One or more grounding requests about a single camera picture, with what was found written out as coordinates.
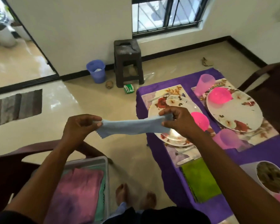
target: purple tablecloth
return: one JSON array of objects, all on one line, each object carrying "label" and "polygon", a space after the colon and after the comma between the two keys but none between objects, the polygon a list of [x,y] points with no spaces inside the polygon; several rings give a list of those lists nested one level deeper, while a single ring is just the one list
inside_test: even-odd
[{"label": "purple tablecloth", "polygon": [[[215,77],[215,79],[222,79],[224,76],[217,70],[211,68],[208,70],[196,72],[194,74],[185,75],[179,78],[171,79],[164,82],[155,83],[149,86],[140,87],[137,90],[137,104],[136,113],[139,119],[147,118],[148,110],[144,105],[141,98],[142,95],[151,93],[154,91],[162,90],[170,86],[175,86],[181,84],[190,98],[195,102],[202,112],[209,118],[210,125],[217,133],[220,131],[220,127],[217,123],[210,117],[207,113],[205,107],[195,96],[192,87],[196,86],[198,79],[202,74],[210,74]],[[169,198],[180,207],[195,208],[203,213],[205,213],[212,223],[219,223],[232,215],[232,210],[230,209],[228,203],[226,202],[224,196],[218,195],[211,198],[205,203],[199,204],[195,203],[194,198],[191,194],[189,186],[183,177],[183,174],[179,168],[175,168],[168,152],[161,140],[157,138],[153,133],[147,134],[147,142],[152,151],[153,158],[158,163],[162,171],[162,179],[164,182],[164,188]],[[246,151],[238,152],[236,149],[225,150],[232,160],[238,165],[245,163],[267,160],[275,163],[280,167],[280,136],[268,139]]]}]

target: folded cloth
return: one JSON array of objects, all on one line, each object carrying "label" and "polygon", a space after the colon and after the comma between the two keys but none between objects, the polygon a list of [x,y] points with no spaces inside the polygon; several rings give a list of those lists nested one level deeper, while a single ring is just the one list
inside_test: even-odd
[{"label": "folded cloth", "polygon": [[181,169],[195,202],[204,203],[222,193],[202,158],[184,164]]},{"label": "folded cloth", "polygon": [[[90,169],[90,170],[102,170],[104,172],[104,177],[101,182],[100,191],[98,192],[98,204],[96,206],[96,214],[94,217],[94,221],[102,221],[104,219],[104,211],[105,211],[105,182],[106,182],[106,173],[104,167],[94,166],[94,167],[83,167],[84,169]],[[70,172],[71,170],[65,170],[62,173],[62,176]]]},{"label": "folded cloth", "polygon": [[74,169],[60,180],[44,224],[81,224],[93,222],[102,170]]},{"label": "folded cloth", "polygon": [[173,120],[172,113],[137,120],[109,121],[103,119],[103,125],[96,132],[101,138],[112,134],[169,133],[170,129],[162,126],[162,122],[168,120]]}]

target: glossy floor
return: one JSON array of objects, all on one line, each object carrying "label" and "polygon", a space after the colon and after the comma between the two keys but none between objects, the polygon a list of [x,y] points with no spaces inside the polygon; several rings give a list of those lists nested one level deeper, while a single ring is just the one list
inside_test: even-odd
[{"label": "glossy floor", "polygon": [[[223,42],[143,62],[145,74],[143,86],[207,69],[201,64],[202,57],[213,61],[213,67],[222,72],[236,87],[258,69],[241,53]],[[107,77],[108,80],[115,82],[113,71],[107,72]],[[108,120],[137,119],[135,93],[125,94],[123,88],[116,86],[108,90],[104,84],[95,84],[90,76],[2,94],[0,98],[40,88],[43,89],[42,113],[1,125],[0,154],[28,144],[60,139],[69,116],[91,113]],[[156,193],[157,208],[174,205],[164,191],[160,168],[154,161],[149,147],[146,147],[145,134],[112,135],[101,139],[93,132],[86,138],[86,142],[115,162],[109,167],[112,211],[116,208],[115,189],[124,182],[130,188],[131,202],[135,208],[138,208],[140,199],[147,191]],[[34,154],[26,157],[24,161],[40,164],[47,155],[48,152]],[[74,152],[69,160],[79,158],[83,158],[83,155]],[[234,217],[230,219],[224,224],[236,223]]]},{"label": "glossy floor", "polygon": [[19,38],[12,48],[0,46],[0,87],[54,74],[33,41]]}]

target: green box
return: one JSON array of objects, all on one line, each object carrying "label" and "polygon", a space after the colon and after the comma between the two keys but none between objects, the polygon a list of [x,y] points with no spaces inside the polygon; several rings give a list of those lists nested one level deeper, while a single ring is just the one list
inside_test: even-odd
[{"label": "green box", "polygon": [[128,85],[125,85],[123,87],[124,87],[124,92],[126,94],[134,93],[134,86],[132,84],[128,84]]}]

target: green napkin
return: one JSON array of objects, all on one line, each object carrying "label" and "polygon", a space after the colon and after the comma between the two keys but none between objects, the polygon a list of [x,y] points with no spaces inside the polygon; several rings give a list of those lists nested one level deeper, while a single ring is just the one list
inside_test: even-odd
[{"label": "green napkin", "polygon": [[[94,217],[94,221],[102,221],[104,219],[104,210],[105,210],[105,182],[106,182],[106,170],[103,167],[83,167],[86,169],[92,169],[92,170],[102,170],[104,172],[104,177],[101,182],[100,191],[98,192],[98,204],[96,206],[96,215]],[[62,176],[67,174],[69,170],[66,170],[62,173]]]},{"label": "green napkin", "polygon": [[202,158],[185,163],[181,169],[195,202],[204,203],[222,193]]}]

